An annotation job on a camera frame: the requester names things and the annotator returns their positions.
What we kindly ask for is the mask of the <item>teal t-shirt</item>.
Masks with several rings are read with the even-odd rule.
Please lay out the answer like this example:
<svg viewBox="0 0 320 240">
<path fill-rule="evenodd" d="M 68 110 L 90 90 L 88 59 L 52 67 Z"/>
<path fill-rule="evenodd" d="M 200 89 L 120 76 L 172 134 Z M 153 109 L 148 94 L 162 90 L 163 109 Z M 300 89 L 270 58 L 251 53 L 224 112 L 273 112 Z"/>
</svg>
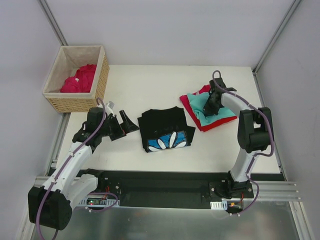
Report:
<svg viewBox="0 0 320 240">
<path fill-rule="evenodd" d="M 203 108 L 209 97 L 208 92 L 198 93 L 196 95 L 188 93 L 187 98 L 189 105 L 192 109 L 192 112 L 195 114 L 195 117 L 200 121 L 202 127 L 208 126 L 210 124 L 217 123 L 218 120 L 235 117 L 237 116 L 227 107 L 222 107 L 218 111 L 218 115 L 205 116 Z"/>
</svg>

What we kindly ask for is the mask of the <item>red t-shirt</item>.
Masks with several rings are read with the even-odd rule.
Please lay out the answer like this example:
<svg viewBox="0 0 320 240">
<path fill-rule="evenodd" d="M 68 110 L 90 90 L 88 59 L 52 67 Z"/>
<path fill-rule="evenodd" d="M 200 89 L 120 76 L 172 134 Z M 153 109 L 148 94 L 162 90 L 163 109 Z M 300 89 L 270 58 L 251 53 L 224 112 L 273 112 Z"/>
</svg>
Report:
<svg viewBox="0 0 320 240">
<path fill-rule="evenodd" d="M 237 116 L 228 108 L 223 107 L 218 115 L 205 116 L 203 107 L 209 98 L 210 85 L 204 85 L 194 93 L 187 93 L 179 97 L 186 111 L 202 132 L 207 132 L 220 125 L 237 119 Z"/>
</svg>

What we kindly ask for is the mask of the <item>black daisy print t-shirt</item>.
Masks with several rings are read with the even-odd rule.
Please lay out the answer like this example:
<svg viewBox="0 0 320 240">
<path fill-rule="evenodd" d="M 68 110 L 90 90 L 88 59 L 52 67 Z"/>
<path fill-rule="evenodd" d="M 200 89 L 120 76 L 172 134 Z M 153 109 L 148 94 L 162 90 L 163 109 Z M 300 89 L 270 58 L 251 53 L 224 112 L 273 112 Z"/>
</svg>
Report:
<svg viewBox="0 0 320 240">
<path fill-rule="evenodd" d="M 147 110 L 137 120 L 147 153 L 188 147 L 196 130 L 187 124 L 184 109 L 177 106 Z"/>
</svg>

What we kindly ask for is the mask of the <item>wicker basket with liner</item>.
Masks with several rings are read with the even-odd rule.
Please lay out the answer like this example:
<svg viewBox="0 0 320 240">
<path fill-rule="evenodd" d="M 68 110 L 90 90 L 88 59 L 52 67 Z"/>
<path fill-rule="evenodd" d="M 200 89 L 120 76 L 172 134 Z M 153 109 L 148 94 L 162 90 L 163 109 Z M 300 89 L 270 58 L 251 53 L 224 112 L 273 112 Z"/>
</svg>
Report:
<svg viewBox="0 0 320 240">
<path fill-rule="evenodd" d="M 58 113 L 88 112 L 104 98 L 109 70 L 103 46 L 61 46 L 42 93 Z"/>
</svg>

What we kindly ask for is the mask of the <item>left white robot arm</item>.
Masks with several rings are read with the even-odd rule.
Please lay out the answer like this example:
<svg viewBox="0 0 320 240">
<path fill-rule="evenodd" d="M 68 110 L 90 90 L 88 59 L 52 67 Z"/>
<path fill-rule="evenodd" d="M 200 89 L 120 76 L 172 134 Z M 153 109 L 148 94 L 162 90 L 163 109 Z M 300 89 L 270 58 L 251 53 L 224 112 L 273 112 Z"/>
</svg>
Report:
<svg viewBox="0 0 320 240">
<path fill-rule="evenodd" d="M 33 186 L 28 192 L 29 220 L 36 228 L 65 229 L 73 210 L 85 196 L 91 192 L 99 195 L 105 191 L 105 181 L 93 174 L 85 173 L 79 180 L 75 177 L 104 137 L 115 141 L 139 130 L 124 110 L 120 111 L 120 116 L 122 123 L 118 122 L 116 115 L 108 114 L 104 106 L 89 110 L 86 121 L 73 136 L 62 165 L 40 187 Z"/>
</svg>

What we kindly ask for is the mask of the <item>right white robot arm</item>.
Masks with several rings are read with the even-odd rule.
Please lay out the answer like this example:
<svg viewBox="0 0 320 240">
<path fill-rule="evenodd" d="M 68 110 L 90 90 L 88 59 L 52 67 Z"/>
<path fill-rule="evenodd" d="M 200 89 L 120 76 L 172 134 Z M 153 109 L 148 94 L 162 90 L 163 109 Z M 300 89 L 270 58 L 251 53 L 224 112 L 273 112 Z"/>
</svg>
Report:
<svg viewBox="0 0 320 240">
<path fill-rule="evenodd" d="M 225 199 L 237 197 L 251 187 L 251 172 L 259 156 L 274 152 L 272 114 L 268 107 L 256 108 L 232 87 L 226 87 L 221 77 L 209 82 L 209 97 L 203 107 L 207 116 L 218 115 L 228 108 L 238 117 L 237 142 L 240 147 L 236 162 L 227 178 L 214 187 L 214 193 Z"/>
</svg>

